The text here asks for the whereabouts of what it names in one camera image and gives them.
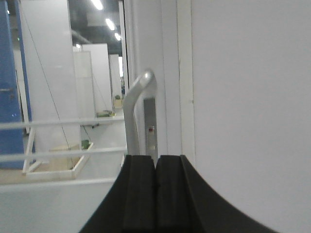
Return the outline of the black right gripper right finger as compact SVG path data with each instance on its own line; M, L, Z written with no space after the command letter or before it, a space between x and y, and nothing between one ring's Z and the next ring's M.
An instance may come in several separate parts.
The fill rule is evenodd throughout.
M272 233L219 195L184 155L162 155L156 165L159 233Z

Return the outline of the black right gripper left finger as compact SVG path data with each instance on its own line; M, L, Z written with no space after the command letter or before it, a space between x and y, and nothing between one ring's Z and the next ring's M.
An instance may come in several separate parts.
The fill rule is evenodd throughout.
M155 167L150 156L127 155L106 197L82 233L155 231Z

